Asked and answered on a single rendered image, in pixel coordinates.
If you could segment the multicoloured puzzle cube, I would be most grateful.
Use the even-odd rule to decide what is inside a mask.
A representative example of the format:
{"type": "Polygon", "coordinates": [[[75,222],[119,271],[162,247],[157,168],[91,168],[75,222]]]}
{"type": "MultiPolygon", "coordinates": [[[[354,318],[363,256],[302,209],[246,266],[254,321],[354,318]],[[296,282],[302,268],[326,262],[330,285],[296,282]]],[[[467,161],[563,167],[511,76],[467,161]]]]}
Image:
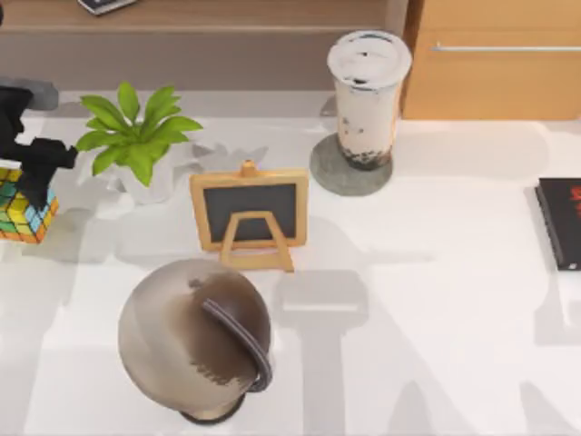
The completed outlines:
{"type": "Polygon", "coordinates": [[[16,188],[21,175],[21,170],[0,167],[0,239],[39,244],[57,214],[59,203],[49,188],[44,206],[33,206],[16,188]]]}

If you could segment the pale grey rounded box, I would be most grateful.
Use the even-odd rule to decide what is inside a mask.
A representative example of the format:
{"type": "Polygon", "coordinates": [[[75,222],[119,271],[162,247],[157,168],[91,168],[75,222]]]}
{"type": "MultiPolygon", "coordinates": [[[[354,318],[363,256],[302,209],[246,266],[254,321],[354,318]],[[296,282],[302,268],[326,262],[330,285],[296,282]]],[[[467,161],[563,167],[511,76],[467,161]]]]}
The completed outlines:
{"type": "Polygon", "coordinates": [[[28,109],[51,111],[59,105],[59,91],[51,82],[21,79],[16,85],[32,93],[31,100],[27,104],[28,109]]]}

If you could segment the green plant in white pot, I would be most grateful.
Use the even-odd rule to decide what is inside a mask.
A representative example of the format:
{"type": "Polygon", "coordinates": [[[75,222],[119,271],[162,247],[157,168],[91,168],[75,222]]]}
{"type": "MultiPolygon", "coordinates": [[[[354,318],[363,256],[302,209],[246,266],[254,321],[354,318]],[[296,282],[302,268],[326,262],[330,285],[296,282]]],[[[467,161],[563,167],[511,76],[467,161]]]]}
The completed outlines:
{"type": "Polygon", "coordinates": [[[182,112],[180,101],[176,88],[167,84],[142,104],[127,81],[119,83],[115,101],[99,94],[81,95],[80,104],[91,118],[75,148],[95,153],[91,176],[110,174],[137,204],[167,201],[174,189],[171,150],[188,143],[189,133],[203,129],[182,112]]]}

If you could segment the dark flat object on shelf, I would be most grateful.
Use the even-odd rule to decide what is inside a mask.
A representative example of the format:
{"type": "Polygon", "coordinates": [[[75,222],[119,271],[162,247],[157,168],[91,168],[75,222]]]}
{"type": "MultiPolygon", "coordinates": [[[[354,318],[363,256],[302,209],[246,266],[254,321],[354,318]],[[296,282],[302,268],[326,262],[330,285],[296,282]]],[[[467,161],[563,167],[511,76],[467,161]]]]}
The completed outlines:
{"type": "Polygon", "coordinates": [[[109,14],[113,11],[134,5],[139,0],[76,0],[78,5],[93,16],[109,14]]]}

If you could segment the wooden open shelf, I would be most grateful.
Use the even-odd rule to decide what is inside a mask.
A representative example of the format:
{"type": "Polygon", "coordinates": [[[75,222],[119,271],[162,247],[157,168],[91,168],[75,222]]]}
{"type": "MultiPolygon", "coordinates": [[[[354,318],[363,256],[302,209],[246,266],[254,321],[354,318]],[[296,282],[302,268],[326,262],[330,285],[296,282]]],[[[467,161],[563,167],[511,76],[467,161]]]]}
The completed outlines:
{"type": "Polygon", "coordinates": [[[352,30],[401,35],[410,0],[136,0],[94,16],[77,0],[0,0],[0,75],[61,90],[330,89],[327,52],[352,30]]]}

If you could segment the grey brown globe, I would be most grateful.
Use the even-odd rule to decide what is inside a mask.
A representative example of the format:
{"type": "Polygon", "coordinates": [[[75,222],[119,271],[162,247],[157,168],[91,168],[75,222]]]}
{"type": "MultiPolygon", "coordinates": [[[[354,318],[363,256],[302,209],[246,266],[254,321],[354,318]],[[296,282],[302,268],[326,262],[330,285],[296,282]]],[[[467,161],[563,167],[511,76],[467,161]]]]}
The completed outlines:
{"type": "Polygon", "coordinates": [[[123,306],[117,343],[133,384],[199,425],[226,421],[273,379],[267,305],[246,276],[217,261],[149,273],[123,306]]]}

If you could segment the wooden framed blackboard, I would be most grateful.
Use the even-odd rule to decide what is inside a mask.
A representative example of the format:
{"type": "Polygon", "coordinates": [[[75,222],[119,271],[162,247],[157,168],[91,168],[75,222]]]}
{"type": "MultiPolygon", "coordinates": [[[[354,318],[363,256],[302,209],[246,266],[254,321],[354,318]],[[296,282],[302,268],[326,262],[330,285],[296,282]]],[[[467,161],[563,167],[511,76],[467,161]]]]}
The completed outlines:
{"type": "Polygon", "coordinates": [[[235,172],[193,174],[189,186],[205,252],[237,270],[294,271],[290,248],[307,241],[305,169],[262,171],[246,160],[235,172]]]}

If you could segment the grey round coaster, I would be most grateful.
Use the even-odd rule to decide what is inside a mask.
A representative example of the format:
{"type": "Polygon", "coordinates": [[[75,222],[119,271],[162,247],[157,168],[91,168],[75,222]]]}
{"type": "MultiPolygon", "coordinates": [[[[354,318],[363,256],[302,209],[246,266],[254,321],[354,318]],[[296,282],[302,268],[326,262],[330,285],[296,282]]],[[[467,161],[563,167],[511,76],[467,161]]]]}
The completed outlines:
{"type": "Polygon", "coordinates": [[[341,196],[367,196],[389,181],[393,172],[391,156],[375,169],[352,166],[340,149],[337,133],[321,139],[310,155],[310,173],[326,190],[341,196]]]}

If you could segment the milk tea cup white lid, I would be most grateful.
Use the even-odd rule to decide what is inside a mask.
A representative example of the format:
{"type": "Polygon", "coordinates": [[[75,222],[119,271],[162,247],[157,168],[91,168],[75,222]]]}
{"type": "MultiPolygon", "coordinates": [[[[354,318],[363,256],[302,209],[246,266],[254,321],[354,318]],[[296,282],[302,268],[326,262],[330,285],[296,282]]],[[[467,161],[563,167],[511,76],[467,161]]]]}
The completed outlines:
{"type": "Polygon", "coordinates": [[[331,46],[340,150],[351,166],[371,171],[389,160],[411,65],[408,46],[387,31],[353,31],[331,46]]]}

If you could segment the wooden drawer front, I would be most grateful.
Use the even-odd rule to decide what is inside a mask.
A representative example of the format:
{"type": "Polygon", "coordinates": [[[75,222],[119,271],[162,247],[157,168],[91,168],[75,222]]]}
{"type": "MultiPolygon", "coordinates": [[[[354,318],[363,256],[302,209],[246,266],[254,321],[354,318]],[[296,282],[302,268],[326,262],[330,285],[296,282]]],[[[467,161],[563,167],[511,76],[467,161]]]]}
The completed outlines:
{"type": "Polygon", "coordinates": [[[581,31],[419,33],[403,115],[409,120],[581,118],[581,53],[448,53],[442,45],[581,45],[581,31]]]}

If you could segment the wooden cupboard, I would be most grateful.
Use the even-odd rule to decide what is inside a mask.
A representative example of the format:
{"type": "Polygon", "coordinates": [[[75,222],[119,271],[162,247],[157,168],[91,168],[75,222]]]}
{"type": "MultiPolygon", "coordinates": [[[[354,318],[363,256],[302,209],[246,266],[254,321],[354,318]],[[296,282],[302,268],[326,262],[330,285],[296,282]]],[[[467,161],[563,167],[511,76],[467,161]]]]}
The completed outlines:
{"type": "Polygon", "coordinates": [[[581,31],[581,0],[410,0],[406,37],[445,31],[581,31]]]}

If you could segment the black book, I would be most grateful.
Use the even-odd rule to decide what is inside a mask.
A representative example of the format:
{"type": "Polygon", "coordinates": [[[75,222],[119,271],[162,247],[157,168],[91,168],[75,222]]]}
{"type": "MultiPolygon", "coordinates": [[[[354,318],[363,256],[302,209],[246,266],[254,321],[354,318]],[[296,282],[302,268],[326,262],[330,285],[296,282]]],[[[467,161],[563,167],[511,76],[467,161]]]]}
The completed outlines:
{"type": "Polygon", "coordinates": [[[535,194],[557,269],[581,271],[581,178],[539,178],[535,194]]]}

